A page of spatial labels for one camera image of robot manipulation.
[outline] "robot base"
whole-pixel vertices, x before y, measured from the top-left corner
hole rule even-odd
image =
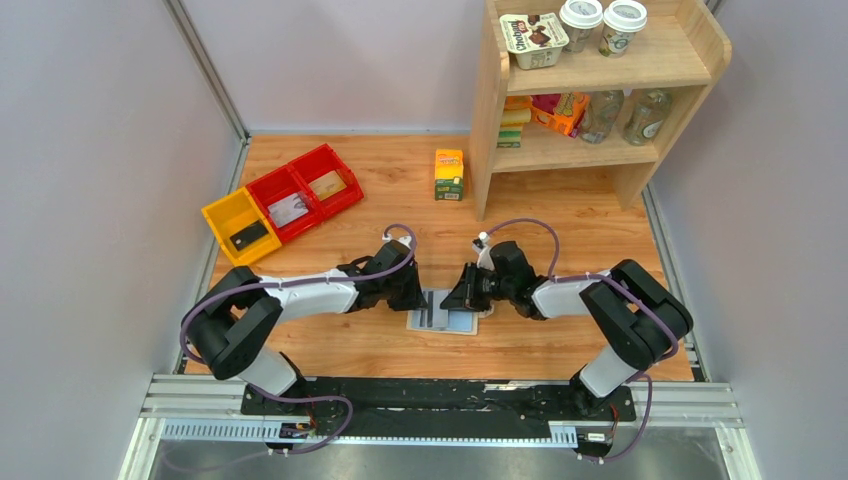
[[[342,395],[354,405],[345,436],[439,438],[548,438],[549,421],[611,421],[609,405],[593,416],[570,403],[572,387],[562,382],[509,382],[414,378],[317,377],[301,379],[287,397]],[[636,420],[627,387],[610,395],[621,422]],[[319,435],[334,431],[344,419],[339,402],[281,404],[245,390],[245,415],[305,415],[318,422]]]

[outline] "yellow bin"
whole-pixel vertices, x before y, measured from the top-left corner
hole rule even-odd
[[[203,216],[209,228],[218,239],[221,250],[233,265],[250,265],[260,258],[280,248],[280,239],[274,234],[268,219],[259,211],[253,197],[242,187],[226,197],[203,207]],[[265,235],[260,236],[239,250],[233,243],[233,235],[242,232],[256,222],[265,227]]]

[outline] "orange package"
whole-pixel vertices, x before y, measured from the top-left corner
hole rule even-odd
[[[589,95],[580,92],[533,95],[533,121],[549,129],[576,137],[577,126],[583,120],[583,112],[589,105]]]
[[[504,102],[504,110],[522,110],[530,108],[533,104],[533,98],[530,95],[517,95],[514,97],[506,97]]]

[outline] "yellow juice box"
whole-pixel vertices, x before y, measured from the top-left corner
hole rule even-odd
[[[462,150],[436,150],[436,200],[462,200]]]

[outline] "black card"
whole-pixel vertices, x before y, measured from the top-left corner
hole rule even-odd
[[[237,251],[242,251],[265,235],[268,235],[268,229],[261,220],[257,220],[231,236],[230,241]]]

